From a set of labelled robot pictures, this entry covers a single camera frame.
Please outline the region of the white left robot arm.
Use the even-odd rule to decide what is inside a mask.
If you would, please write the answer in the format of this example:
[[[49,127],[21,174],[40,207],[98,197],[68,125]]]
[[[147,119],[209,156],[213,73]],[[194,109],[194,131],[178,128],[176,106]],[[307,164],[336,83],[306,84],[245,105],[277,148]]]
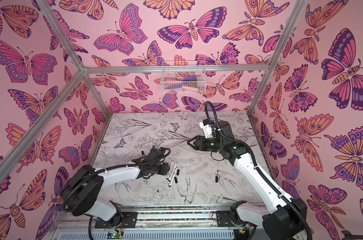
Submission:
[[[117,203],[99,196],[101,190],[128,180],[166,176],[170,166],[164,160],[170,153],[169,148],[153,148],[147,155],[132,160],[132,164],[99,169],[91,165],[81,167],[60,190],[61,211],[74,217],[86,215],[117,227],[122,223],[122,212]]]

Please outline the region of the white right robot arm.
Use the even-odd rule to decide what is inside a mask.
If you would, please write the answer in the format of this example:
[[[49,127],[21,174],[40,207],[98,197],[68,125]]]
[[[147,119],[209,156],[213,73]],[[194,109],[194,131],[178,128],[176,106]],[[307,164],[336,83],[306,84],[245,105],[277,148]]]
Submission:
[[[188,145],[196,151],[219,153],[246,177],[265,204],[264,207],[245,201],[235,204],[236,220],[262,227],[271,240],[290,240],[302,231],[307,239],[313,238],[306,221],[307,205],[301,199],[294,199],[261,168],[251,147],[234,139],[228,122],[204,120],[200,128],[204,135],[188,140]]]

